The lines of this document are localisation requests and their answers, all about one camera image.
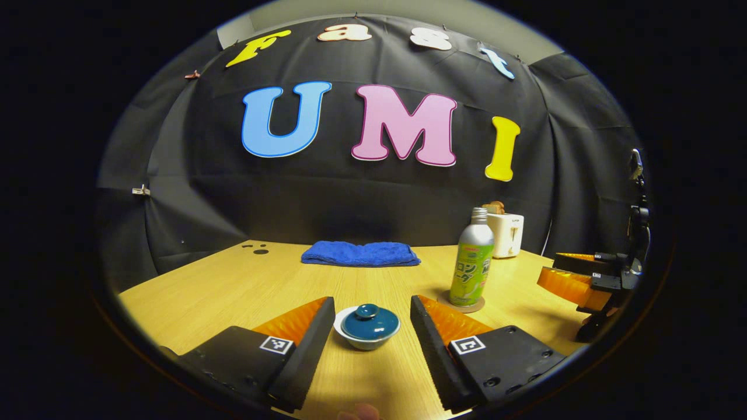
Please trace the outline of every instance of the screw hole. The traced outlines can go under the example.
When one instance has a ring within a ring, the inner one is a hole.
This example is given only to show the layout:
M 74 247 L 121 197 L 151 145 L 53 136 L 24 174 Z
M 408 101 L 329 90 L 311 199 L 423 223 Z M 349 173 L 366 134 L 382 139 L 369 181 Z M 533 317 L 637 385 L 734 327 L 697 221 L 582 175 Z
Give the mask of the screw hole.
M 492 386 L 496 386 L 499 383 L 500 383 L 500 378 L 497 377 L 497 376 L 494 376 L 494 377 L 486 380 L 485 382 L 483 382 L 483 386 L 485 386 L 486 388 L 489 388 L 489 387 L 492 387 Z

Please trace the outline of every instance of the bowl lid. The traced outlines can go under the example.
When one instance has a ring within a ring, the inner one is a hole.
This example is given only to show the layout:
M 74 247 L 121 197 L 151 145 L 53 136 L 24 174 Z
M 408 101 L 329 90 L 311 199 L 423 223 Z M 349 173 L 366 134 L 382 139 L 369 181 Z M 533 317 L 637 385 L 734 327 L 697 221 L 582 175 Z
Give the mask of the bowl lid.
M 357 339 L 377 340 L 392 334 L 399 324 L 399 318 L 391 311 L 366 303 L 345 317 L 342 330 Z

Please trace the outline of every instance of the letter m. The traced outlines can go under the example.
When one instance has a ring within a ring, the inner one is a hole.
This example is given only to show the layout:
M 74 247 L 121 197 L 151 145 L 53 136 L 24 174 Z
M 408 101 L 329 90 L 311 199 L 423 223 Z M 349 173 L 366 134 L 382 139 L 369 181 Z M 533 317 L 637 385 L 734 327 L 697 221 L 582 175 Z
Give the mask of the letter m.
M 389 86 L 366 84 L 358 88 L 365 100 L 361 142 L 351 153 L 362 161 L 380 161 L 389 155 L 383 144 L 386 128 L 391 145 L 399 159 L 410 155 L 415 142 L 423 135 L 423 146 L 415 158 L 433 166 L 451 166 L 456 156 L 451 152 L 451 113 L 456 101 L 431 93 L 426 95 L 412 115 Z

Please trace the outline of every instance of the orange gripper pad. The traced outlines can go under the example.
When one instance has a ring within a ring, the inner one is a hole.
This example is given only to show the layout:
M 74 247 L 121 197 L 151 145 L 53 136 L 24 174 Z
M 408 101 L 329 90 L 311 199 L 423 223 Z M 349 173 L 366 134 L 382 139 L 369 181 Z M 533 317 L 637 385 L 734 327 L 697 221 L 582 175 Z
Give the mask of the orange gripper pad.
M 301 339 L 314 320 L 319 308 L 322 307 L 325 297 L 313 300 L 296 309 L 292 309 L 279 317 L 273 318 L 259 327 L 253 328 L 252 331 L 277 337 L 279 339 L 293 340 L 296 346 L 300 344 Z
M 586 261 L 594 261 L 594 256 L 589 254 L 569 254 L 569 253 L 558 253 L 562 256 L 569 256 L 576 259 L 585 259 Z
M 493 331 L 493 328 L 475 321 L 456 309 L 441 305 L 425 296 L 418 295 L 418 298 L 425 306 L 425 310 L 428 311 L 428 315 L 433 319 L 438 334 L 444 341 L 444 346 L 448 346 L 453 340 Z
M 601 311 L 612 297 L 608 291 L 592 290 L 591 276 L 556 268 L 542 267 L 537 284 L 569 302 L 595 311 Z

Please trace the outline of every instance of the aluminum bottle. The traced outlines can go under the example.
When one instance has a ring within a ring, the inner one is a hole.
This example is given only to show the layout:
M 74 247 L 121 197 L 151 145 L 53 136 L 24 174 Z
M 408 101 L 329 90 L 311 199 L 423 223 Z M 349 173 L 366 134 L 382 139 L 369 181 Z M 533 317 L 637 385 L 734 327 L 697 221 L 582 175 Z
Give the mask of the aluminum bottle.
M 472 223 L 459 236 L 459 251 L 449 292 L 456 306 L 473 306 L 488 279 L 495 238 L 488 226 L 488 209 L 472 209 Z

